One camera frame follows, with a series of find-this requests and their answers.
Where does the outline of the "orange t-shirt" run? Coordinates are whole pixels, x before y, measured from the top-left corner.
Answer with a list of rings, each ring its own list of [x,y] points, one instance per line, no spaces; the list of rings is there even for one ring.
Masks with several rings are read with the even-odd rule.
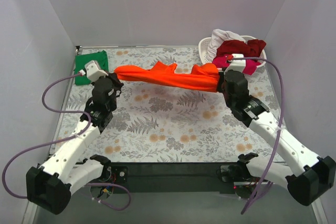
[[[124,81],[146,82],[205,92],[217,91],[219,72],[214,64],[194,65],[190,73],[176,73],[176,69],[176,63],[165,65],[159,61],[151,69],[127,65],[115,68],[114,72]]]

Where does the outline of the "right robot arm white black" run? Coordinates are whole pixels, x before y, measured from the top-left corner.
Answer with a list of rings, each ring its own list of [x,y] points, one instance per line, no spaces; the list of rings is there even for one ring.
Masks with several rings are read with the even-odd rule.
[[[335,160],[322,158],[300,143],[286,129],[281,129],[275,116],[258,98],[249,94],[248,82],[239,71],[220,72],[218,91],[224,95],[233,116],[251,129],[283,158],[286,165],[268,164],[255,153],[240,155],[237,162],[238,176],[248,181],[261,177],[278,184],[301,205],[308,206],[333,187]]]

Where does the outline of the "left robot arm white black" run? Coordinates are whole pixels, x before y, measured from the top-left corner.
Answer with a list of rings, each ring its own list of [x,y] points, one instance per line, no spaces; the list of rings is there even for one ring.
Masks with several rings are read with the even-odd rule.
[[[106,157],[94,155],[78,167],[75,164],[110,123],[122,86],[116,73],[94,81],[92,96],[73,132],[74,139],[66,141],[39,168],[28,170],[26,188],[30,202],[57,215],[66,208],[72,194],[85,184],[111,178],[110,160]]]

